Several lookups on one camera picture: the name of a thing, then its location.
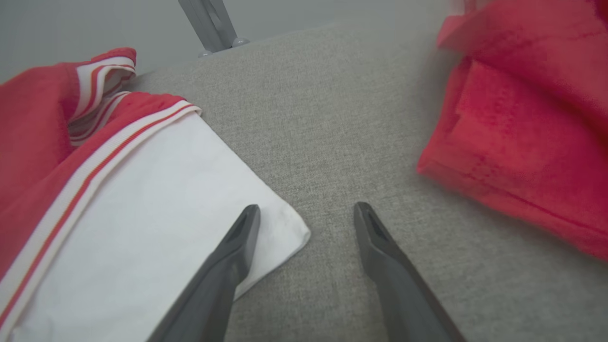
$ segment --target white fabric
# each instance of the white fabric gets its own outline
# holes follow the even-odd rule
[[[298,213],[197,115],[150,137],[105,180],[13,341],[145,341],[249,204],[261,209],[242,295],[306,244]]]

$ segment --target folded fabric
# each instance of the folded fabric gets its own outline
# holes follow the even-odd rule
[[[608,260],[608,31],[593,1],[496,0],[448,17],[466,57],[418,171]]]
[[[308,240],[298,214],[195,113],[117,166],[57,254],[14,341],[145,341],[245,206],[258,242],[236,297]]]
[[[134,65],[116,49],[0,86],[0,341],[145,340],[247,204],[237,296],[308,240],[198,107],[118,92]]]

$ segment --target gray table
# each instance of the gray table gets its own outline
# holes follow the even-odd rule
[[[606,264],[416,174],[455,61],[434,52],[437,4],[411,5],[386,30],[296,32],[136,79],[131,90],[202,107],[312,230],[234,304],[227,341],[386,339],[354,235],[361,200],[469,341],[606,340]]]

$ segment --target gray upholstery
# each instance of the gray upholstery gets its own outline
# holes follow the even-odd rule
[[[438,24],[378,49],[364,27],[323,27],[137,78],[131,90],[201,106],[312,231],[234,303],[226,341],[386,339],[359,261],[357,201],[372,204],[469,341],[606,340],[608,265],[416,173],[454,62],[434,52]]]

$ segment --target gray wall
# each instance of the gray wall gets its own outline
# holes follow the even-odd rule
[[[0,0],[0,82],[119,46],[137,50],[138,73],[202,48],[177,0]]]
[[[461,2],[224,0],[237,35],[252,41],[382,12],[398,22],[412,6],[447,14],[450,3]],[[119,46],[137,50],[138,74],[195,59],[202,49],[178,0],[0,0],[0,82],[33,66],[87,60]]]

